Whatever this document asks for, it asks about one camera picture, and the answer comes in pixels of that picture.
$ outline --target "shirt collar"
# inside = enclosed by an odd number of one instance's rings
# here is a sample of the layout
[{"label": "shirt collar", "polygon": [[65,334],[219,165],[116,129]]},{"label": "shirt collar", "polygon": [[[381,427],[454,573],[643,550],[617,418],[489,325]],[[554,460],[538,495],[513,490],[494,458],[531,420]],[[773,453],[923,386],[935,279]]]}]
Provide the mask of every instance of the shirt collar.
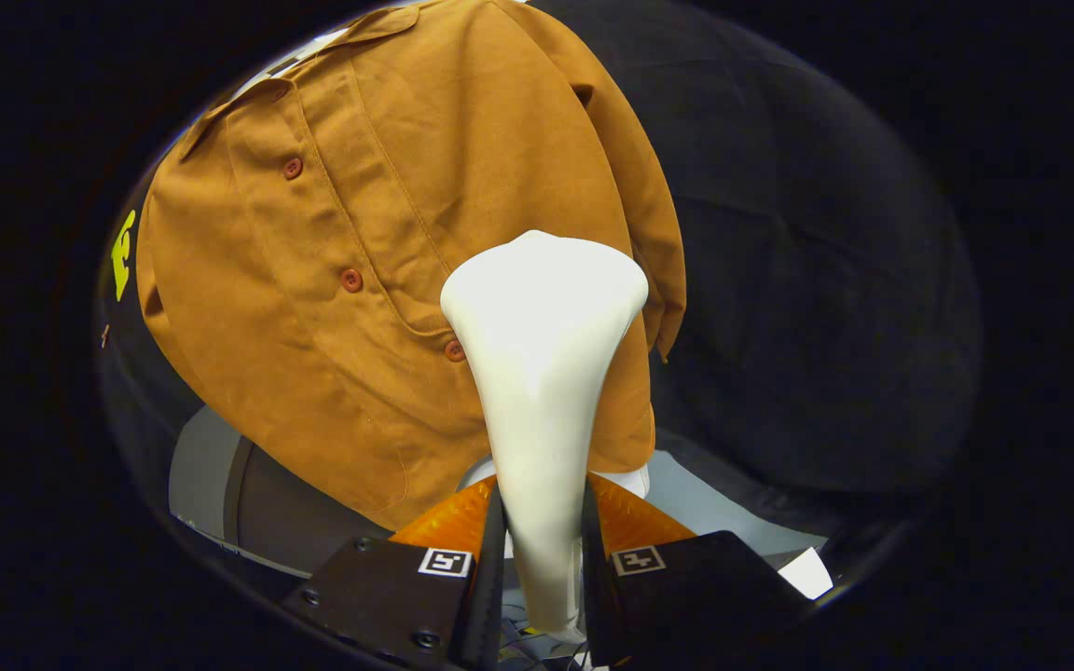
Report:
[{"label": "shirt collar", "polygon": [[[405,8],[384,8],[382,10],[376,10],[369,14],[365,14],[365,16],[355,18],[355,20],[350,21],[349,25],[346,25],[345,27],[349,30],[340,35],[337,35],[333,42],[323,46],[320,52],[317,52],[317,55],[332,52],[339,46],[344,46],[344,44],[358,44],[371,41],[372,39],[388,38],[388,35],[396,34],[397,32],[404,32],[405,30],[410,29],[410,27],[413,27],[415,23],[417,23],[418,16],[420,16],[420,10],[418,10],[415,4],[408,4],[405,5]],[[182,161],[188,158],[188,154],[192,152],[193,148],[195,148],[198,140],[202,138],[202,135],[204,135],[205,131],[213,126],[214,121],[218,117],[224,115],[227,110],[230,110],[230,106],[234,105],[234,103],[250,97],[251,92],[255,92],[255,90],[264,88],[264,86],[261,85],[264,85],[265,82],[272,81],[260,82],[256,86],[251,86],[251,88],[247,89],[243,94],[236,97],[234,101],[218,105],[214,110],[211,110],[209,112],[206,112],[205,115],[201,116],[201,118],[197,120],[197,123],[193,123],[193,127],[185,136],[180,156],[178,158]]]}]

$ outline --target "white object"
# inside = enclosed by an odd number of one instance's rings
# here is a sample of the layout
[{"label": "white object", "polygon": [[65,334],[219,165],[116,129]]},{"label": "white object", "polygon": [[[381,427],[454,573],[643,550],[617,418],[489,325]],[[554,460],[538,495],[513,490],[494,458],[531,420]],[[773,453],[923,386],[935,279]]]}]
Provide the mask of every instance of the white object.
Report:
[{"label": "white object", "polygon": [[483,404],[529,625],[584,641],[583,480],[596,407],[649,286],[623,251],[529,230],[456,267],[441,311]]},{"label": "white object", "polygon": [[818,553],[815,552],[814,548],[807,549],[807,552],[801,553],[793,561],[783,566],[777,574],[785,578],[785,581],[792,583],[795,589],[800,590],[802,596],[810,600],[822,597],[823,594],[826,594],[827,589],[831,589],[834,586],[834,583],[831,582],[830,573],[827,572],[826,566],[823,565],[823,559],[819,559]]},{"label": "white object", "polygon": [[[592,471],[596,476],[606,477],[606,479],[611,480],[613,483],[621,485],[621,487],[636,494],[643,499],[649,494],[649,466],[642,466],[636,470],[629,472],[596,472]],[[495,463],[491,458],[487,462],[479,463],[477,466],[473,466],[466,471],[466,476],[463,476],[462,482],[459,484],[459,491],[465,490],[478,483],[478,481],[484,479],[485,477],[495,476]],[[504,559],[512,558],[512,533],[506,531],[504,534]]]}]

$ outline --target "gray surface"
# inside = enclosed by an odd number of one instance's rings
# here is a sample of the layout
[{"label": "gray surface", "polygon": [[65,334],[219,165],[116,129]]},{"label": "gray surface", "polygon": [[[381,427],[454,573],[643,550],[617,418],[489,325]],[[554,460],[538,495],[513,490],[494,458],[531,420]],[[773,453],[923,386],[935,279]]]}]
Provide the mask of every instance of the gray surface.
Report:
[{"label": "gray surface", "polygon": [[168,510],[193,529],[227,539],[227,483],[242,436],[205,406],[176,439]]},{"label": "gray surface", "polygon": [[819,548],[827,540],[757,517],[661,450],[649,460],[649,494],[644,500],[698,535],[732,531],[761,556]]}]

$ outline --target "cable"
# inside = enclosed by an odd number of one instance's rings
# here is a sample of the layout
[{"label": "cable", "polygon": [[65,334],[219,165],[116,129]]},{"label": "cable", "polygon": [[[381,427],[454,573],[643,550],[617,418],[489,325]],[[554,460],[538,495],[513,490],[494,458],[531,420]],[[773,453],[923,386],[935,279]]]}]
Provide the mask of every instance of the cable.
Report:
[{"label": "cable", "polygon": [[[584,646],[584,645],[587,645],[587,641],[583,641],[583,642],[581,642],[581,644],[579,644],[579,646],[577,646],[577,647],[575,648],[575,654],[571,654],[571,655],[570,655],[570,661],[575,661],[575,658],[576,658],[576,657],[579,657],[579,654],[583,652],[583,646]],[[538,659],[537,661],[534,661],[534,662],[533,662],[533,666],[529,666],[529,667],[525,667],[525,668],[523,668],[523,670],[521,670],[521,671],[533,671],[533,670],[534,670],[534,668],[537,668],[538,663],[541,663],[542,661],[549,661],[549,659]]]},{"label": "cable", "polygon": [[579,663],[579,659],[576,658],[578,658],[579,654],[583,652],[584,645],[587,645],[587,641],[581,642],[581,644],[579,644],[579,647],[576,648],[575,654],[570,655],[570,661],[575,662],[576,667],[579,667],[579,671],[583,671],[583,666],[581,666],[581,663]]}]

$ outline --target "yellow marking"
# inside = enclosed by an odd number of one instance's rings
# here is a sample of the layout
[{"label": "yellow marking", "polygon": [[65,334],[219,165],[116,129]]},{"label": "yellow marking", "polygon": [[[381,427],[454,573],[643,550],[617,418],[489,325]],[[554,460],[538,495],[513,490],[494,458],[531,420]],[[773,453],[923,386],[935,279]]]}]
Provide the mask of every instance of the yellow marking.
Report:
[{"label": "yellow marking", "polygon": [[110,250],[110,259],[115,263],[115,301],[124,300],[124,289],[127,288],[127,280],[131,279],[131,268],[127,267],[127,260],[131,258],[131,225],[135,223],[135,209],[127,216],[124,229],[119,230],[115,246]]}]

